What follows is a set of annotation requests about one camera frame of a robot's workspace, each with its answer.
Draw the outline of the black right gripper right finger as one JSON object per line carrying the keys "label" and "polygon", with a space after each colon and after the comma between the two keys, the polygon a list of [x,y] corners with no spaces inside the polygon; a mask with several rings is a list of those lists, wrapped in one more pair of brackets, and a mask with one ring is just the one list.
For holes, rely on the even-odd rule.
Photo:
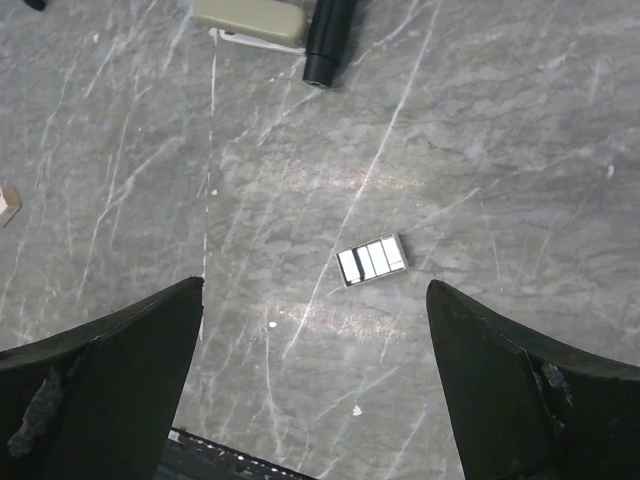
{"label": "black right gripper right finger", "polygon": [[636,479],[639,369],[433,280],[426,309],[467,479]]}

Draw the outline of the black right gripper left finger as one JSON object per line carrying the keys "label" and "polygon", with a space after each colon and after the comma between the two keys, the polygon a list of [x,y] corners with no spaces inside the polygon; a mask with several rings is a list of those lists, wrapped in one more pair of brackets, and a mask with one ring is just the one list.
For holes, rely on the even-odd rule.
{"label": "black right gripper left finger", "polygon": [[203,287],[189,277],[2,351],[2,478],[152,478],[198,340]]}

